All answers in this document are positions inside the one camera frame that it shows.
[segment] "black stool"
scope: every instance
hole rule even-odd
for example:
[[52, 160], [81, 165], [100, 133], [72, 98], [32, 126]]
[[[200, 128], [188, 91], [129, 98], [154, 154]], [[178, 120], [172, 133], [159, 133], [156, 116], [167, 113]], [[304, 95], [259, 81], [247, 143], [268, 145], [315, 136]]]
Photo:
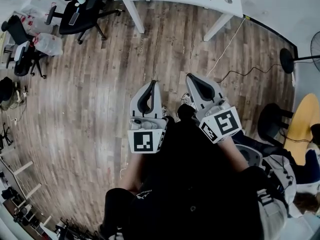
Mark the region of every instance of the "black stool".
[[277, 104], [271, 103], [264, 107], [258, 120], [258, 134], [260, 138], [271, 143], [276, 147], [282, 147], [283, 144], [274, 137], [280, 128], [288, 129], [289, 125], [282, 122], [282, 117], [292, 118], [294, 113], [281, 109]]

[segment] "chair seat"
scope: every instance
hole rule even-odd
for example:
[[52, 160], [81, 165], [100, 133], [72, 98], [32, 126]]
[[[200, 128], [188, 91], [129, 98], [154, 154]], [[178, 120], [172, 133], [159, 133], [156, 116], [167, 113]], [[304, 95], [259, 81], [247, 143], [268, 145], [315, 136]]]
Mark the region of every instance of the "chair seat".
[[61, 35], [72, 35], [81, 33], [93, 28], [97, 23], [98, 15], [100, 12], [99, 3], [96, 3], [96, 5], [92, 9], [86, 10], [87, 2], [85, 2], [84, 4], [80, 4], [79, 6], [79, 16], [76, 19], [74, 25], [69, 25], [72, 16], [77, 11], [75, 3], [75, 1], [71, 1], [66, 5], [59, 28], [59, 33]]

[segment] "person's arm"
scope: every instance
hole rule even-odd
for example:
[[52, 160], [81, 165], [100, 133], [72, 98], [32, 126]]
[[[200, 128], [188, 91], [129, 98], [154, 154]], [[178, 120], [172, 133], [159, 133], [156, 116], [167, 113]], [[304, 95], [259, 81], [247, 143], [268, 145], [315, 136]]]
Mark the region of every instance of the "person's arm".
[[146, 155], [144, 154], [132, 154], [129, 165], [124, 171], [124, 176], [120, 180], [119, 188], [137, 195], [142, 185], [141, 174], [145, 160]]
[[247, 160], [237, 149], [233, 139], [231, 137], [218, 143], [218, 146], [223, 151], [227, 159], [229, 160], [232, 168], [236, 172], [242, 172], [249, 167]]

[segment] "black office chair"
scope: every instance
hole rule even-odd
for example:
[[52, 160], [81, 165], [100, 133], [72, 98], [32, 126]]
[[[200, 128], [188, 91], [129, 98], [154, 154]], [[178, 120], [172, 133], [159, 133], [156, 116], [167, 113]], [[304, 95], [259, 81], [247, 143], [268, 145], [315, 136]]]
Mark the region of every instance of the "black office chair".
[[[28, 46], [22, 48], [19, 60], [15, 63], [14, 74], [18, 77], [23, 77], [28, 74], [29, 69], [32, 66], [30, 74], [34, 76], [35, 73], [33, 71], [36, 66], [40, 76], [43, 79], [46, 79], [47, 76], [42, 75], [39, 61], [48, 55], [36, 50], [33, 43], [34, 36], [26, 33], [20, 18], [17, 15], [13, 15], [8, 21], [2, 23], [1, 30], [3, 32], [8, 31], [17, 45], [22, 45], [28, 41], [30, 42]], [[7, 68], [10, 61], [13, 61], [11, 57], [7, 61]]]
[[[106, 36], [102, 32], [101, 28], [99, 27], [97, 21], [99, 18], [105, 17], [110, 14], [117, 14], [119, 16], [121, 12], [124, 12], [124, 10], [115, 9], [111, 11], [106, 11], [99, 13], [100, 10], [104, 10], [106, 7], [106, 4], [103, 1], [106, 0], [86, 0], [84, 4], [80, 4], [79, 7], [76, 7], [75, 4], [78, 2], [77, 0], [65, 0], [70, 1], [65, 10], [64, 13], [58, 13], [55, 12], [57, 6], [53, 6], [49, 12], [49, 15], [46, 20], [46, 24], [51, 24], [52, 18], [62, 18], [59, 33], [61, 35], [73, 35], [80, 33], [77, 41], [78, 44], [81, 45], [83, 41], [81, 40], [82, 36], [86, 32], [86, 30], [91, 29], [93, 27], [96, 27], [99, 31], [100, 35], [102, 36], [101, 40], [106, 40]], [[76, 13], [77, 8], [78, 10], [78, 18], [76, 19], [74, 25], [70, 25], [69, 22], [71, 18], [73, 17], [74, 13]]]

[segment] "sneaker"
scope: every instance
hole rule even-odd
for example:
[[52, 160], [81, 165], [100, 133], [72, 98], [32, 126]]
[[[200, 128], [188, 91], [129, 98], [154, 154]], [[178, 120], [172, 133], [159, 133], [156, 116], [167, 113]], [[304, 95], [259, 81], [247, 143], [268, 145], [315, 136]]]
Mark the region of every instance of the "sneaker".
[[162, 106], [162, 118], [165, 117], [171, 117], [171, 115], [169, 114], [168, 109], [165, 106]]
[[191, 97], [189, 93], [185, 93], [182, 98], [181, 98], [181, 105], [186, 104], [188, 106], [193, 107], [194, 109], [196, 109], [196, 105], [194, 102], [191, 101]]

